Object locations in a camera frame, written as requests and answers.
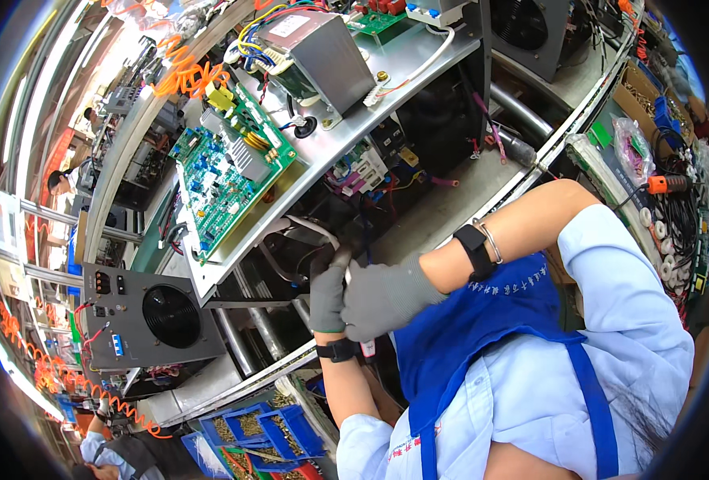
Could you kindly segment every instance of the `white wire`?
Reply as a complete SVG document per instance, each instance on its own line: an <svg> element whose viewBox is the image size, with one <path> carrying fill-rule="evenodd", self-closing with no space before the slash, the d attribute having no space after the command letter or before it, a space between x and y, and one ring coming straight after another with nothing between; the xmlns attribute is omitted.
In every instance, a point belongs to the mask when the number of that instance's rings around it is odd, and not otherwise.
<svg viewBox="0 0 709 480"><path fill-rule="evenodd" d="M400 82L398 85L402 85L403 83L408 84L411 82L413 79L415 79L417 76L421 75L422 73L425 72L427 68L429 68L433 63L437 61L437 59L445 53L445 51L448 49L448 47L451 46L451 43L453 43L453 39L456 37L456 31L451 28L451 27L442 27L443 30L447 32L447 37L445 38L445 41L443 42L442 45L437 49L435 53L432 54L431 57L427 58L426 62L421 64L419 68L416 68L410 75L407 76L407 78L403 81ZM433 34L437 35L445 35L442 33L436 33L432 32Z"/></svg>
<svg viewBox="0 0 709 480"><path fill-rule="evenodd" d="M336 235L333 235L331 232L327 231L325 228L321 227L320 225L313 224L309 220L302 220L298 218L297 216L293 215L285 215L291 220L293 220L295 223L306 226L310 230L314 230L318 234L325 235L328 237L328 240L330 241L330 244L333 246L334 250L338 250L338 247L340 246L340 243L338 242L338 238L336 238Z"/></svg>

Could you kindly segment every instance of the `person in background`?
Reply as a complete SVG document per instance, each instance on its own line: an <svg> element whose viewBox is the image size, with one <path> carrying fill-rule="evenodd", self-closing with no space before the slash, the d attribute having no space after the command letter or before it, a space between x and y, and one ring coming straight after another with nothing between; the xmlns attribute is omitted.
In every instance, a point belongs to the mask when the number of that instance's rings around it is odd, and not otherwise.
<svg viewBox="0 0 709 480"><path fill-rule="evenodd" d="M141 432L107 441L102 431L109 414L109 399L102 398L80 444L85 463L72 467L74 480L205 478L177 436L155 438L148 432Z"/></svg>
<svg viewBox="0 0 709 480"><path fill-rule="evenodd" d="M90 177L90 185L85 185L82 180ZM48 176L48 191L53 197L63 194L78 194L83 197L92 197L96 181L93 177L92 159L85 159L79 167L67 170L54 170Z"/></svg>
<svg viewBox="0 0 709 480"><path fill-rule="evenodd" d="M541 253L556 242L585 330L557 323ZM403 264L349 270L345 289L336 264L310 287L340 480L634 475L683 407L693 339L621 221L572 180ZM394 427L350 344L386 332L410 403Z"/></svg>
<svg viewBox="0 0 709 480"><path fill-rule="evenodd" d="M98 134L99 130L101 130L101 125L104 123L104 120L99 117L99 114L97 114L91 107L88 107L84 112L82 112L82 116L85 117L86 120L90 121L90 130L93 134Z"/></svg>

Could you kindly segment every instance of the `light blue shirt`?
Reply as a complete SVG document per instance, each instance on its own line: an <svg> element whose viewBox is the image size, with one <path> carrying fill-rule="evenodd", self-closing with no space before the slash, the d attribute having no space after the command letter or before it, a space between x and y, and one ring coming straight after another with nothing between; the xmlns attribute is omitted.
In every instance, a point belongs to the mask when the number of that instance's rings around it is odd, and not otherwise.
<svg viewBox="0 0 709 480"><path fill-rule="evenodd" d="M650 454L625 420L633 422L630 404L674 425L688 391L693 339L655 269L606 206L579 213L558 245L583 295L583 347L610 400L619 475L639 472ZM568 351L535 336L508 337L484 351L437 420L435 437L442 478L483 478L491 441L511 443L581 478L597 477L589 415ZM420 450L407 410L394 429L354 415L341 424L338 476L421 478Z"/></svg>
<svg viewBox="0 0 709 480"><path fill-rule="evenodd" d="M106 439L100 433L88 432L87 435L85 435L85 439L82 440L80 444L82 459L97 467L104 465L117 466L119 468L119 480L129 480L136 472L136 469L112 450L104 448L99 458L97 458L95 462L93 461L93 457L96 456L96 452L104 442L106 442ZM162 476L162 472L160 472L157 467L153 466L147 470L144 475L141 475L139 480L165 480L165 477Z"/></svg>

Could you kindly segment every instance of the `smartwatch band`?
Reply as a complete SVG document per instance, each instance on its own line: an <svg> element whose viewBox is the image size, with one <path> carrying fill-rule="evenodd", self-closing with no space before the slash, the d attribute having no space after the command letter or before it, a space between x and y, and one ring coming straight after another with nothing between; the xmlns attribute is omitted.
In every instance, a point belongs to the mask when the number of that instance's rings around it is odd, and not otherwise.
<svg viewBox="0 0 709 480"><path fill-rule="evenodd" d="M317 356L330 359L333 363L346 362L360 350L359 344L349 339L328 342L328 345L317 345Z"/></svg>
<svg viewBox="0 0 709 480"><path fill-rule="evenodd" d="M472 225L464 225L453 234L457 238L469 256L472 268L475 272L469 275L470 282L481 282L491 276L498 265L491 261L485 242L487 237Z"/></svg>

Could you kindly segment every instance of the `gray work glove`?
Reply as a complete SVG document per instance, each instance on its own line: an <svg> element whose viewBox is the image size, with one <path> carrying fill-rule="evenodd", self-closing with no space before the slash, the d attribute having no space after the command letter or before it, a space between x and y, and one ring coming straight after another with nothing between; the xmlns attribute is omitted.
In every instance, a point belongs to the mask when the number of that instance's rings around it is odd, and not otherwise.
<svg viewBox="0 0 709 480"><path fill-rule="evenodd" d="M427 306L447 298L429 282L418 257L413 254L394 266L360 268L356 262L350 263L351 282L344 293L341 311L350 340L367 342L398 330Z"/></svg>
<svg viewBox="0 0 709 480"><path fill-rule="evenodd" d="M332 246L326 246L312 260L310 266L308 326L316 332L344 331L344 322L341 321L341 309L344 308L344 269L331 266L325 270L332 256Z"/></svg>

